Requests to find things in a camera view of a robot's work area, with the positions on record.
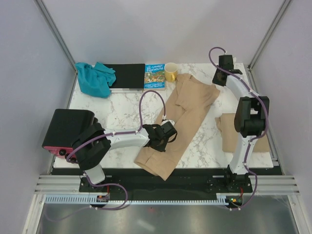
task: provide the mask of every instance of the folded brown cloth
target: folded brown cloth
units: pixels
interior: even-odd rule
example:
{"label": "folded brown cloth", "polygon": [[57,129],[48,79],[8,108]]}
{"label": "folded brown cloth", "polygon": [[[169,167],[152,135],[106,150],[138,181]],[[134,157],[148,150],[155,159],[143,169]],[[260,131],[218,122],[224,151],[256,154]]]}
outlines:
{"label": "folded brown cloth", "polygon": [[[222,150],[224,152],[235,152],[238,132],[234,127],[235,114],[222,114],[221,117],[215,118],[216,126],[222,136]],[[260,138],[253,148],[253,152],[269,152],[269,142],[267,136]]]}
{"label": "folded brown cloth", "polygon": [[[166,180],[176,168],[219,93],[215,85],[204,84],[190,74],[178,75],[175,89],[166,102],[167,119],[175,122],[176,140],[167,144],[166,152],[142,148],[135,164]],[[161,123],[162,115],[163,110],[156,124]]]}

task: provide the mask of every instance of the mug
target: mug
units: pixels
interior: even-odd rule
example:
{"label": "mug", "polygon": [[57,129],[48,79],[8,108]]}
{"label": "mug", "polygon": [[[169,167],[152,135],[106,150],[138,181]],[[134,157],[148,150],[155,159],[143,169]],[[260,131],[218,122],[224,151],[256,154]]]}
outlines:
{"label": "mug", "polygon": [[169,62],[165,65],[165,78],[168,82],[174,82],[177,76],[177,65]]}

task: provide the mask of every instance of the beige fabric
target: beige fabric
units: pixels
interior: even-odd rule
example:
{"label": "beige fabric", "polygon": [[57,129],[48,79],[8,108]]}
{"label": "beige fabric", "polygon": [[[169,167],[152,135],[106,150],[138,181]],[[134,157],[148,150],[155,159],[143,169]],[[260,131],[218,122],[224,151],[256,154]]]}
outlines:
{"label": "beige fabric", "polygon": [[[175,89],[166,102],[167,119],[175,122],[176,140],[167,144],[166,152],[142,148],[135,164],[166,180],[198,131],[219,92],[214,85],[203,84],[190,74],[178,75]],[[161,123],[162,115],[163,110],[156,119],[157,124]]]}
{"label": "beige fabric", "polygon": [[[234,127],[235,114],[222,114],[221,117],[215,118],[216,126],[222,135],[222,150],[224,152],[233,153],[236,149],[238,133]],[[269,142],[267,136],[260,138],[254,148],[253,152],[269,152]]]}

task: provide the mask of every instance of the marble table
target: marble table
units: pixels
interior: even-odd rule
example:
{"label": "marble table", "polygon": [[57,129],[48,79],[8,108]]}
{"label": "marble table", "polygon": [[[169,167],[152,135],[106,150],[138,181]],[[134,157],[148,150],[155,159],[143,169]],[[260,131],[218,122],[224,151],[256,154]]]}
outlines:
{"label": "marble table", "polygon": [[[248,82],[244,65],[235,64],[236,69],[243,72]],[[179,71],[190,73],[196,79],[206,84],[212,84],[215,68],[212,64],[179,64]],[[175,83],[166,84],[165,91],[159,91],[166,101]],[[235,113],[238,101],[227,87],[217,86],[221,91],[219,97],[211,106],[197,134],[182,156],[177,168],[226,168],[233,158],[232,153],[222,151],[222,138],[215,124],[215,117],[222,113]],[[99,123],[108,129],[137,128],[139,125],[138,103],[142,93],[113,93],[108,98],[97,98],[83,94],[78,81],[70,103],[70,109],[93,111]],[[143,123],[152,124],[162,109],[161,100],[156,94],[147,94],[142,102]],[[109,151],[101,161],[103,168],[139,168],[134,164],[138,147],[128,147]],[[54,168],[76,168],[75,164],[67,163],[65,159],[56,158]],[[271,155],[253,153],[250,160],[251,168],[272,168]]]}

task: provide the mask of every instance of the blue book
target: blue book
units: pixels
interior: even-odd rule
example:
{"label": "blue book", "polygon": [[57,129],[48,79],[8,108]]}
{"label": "blue book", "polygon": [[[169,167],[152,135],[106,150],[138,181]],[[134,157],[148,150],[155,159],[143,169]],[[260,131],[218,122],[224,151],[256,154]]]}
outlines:
{"label": "blue book", "polygon": [[165,64],[146,64],[144,89],[165,90]]}

